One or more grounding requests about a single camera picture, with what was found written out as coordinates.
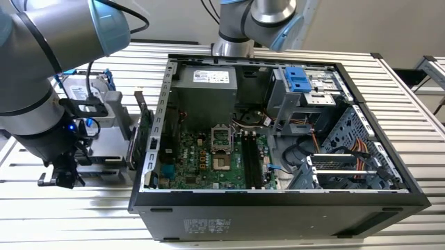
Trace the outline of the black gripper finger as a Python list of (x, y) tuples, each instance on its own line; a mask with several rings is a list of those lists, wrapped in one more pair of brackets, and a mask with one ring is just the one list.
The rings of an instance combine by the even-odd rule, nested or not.
[(72, 179), (73, 179), (73, 186), (75, 187), (86, 186), (86, 182), (77, 172), (77, 163), (75, 156), (69, 154), (68, 159), (69, 159), (69, 172), (72, 174)]
[(37, 186), (57, 186), (61, 188), (72, 189), (75, 186), (76, 178), (71, 172), (64, 169), (53, 167), (52, 170), (41, 173), (37, 179)]

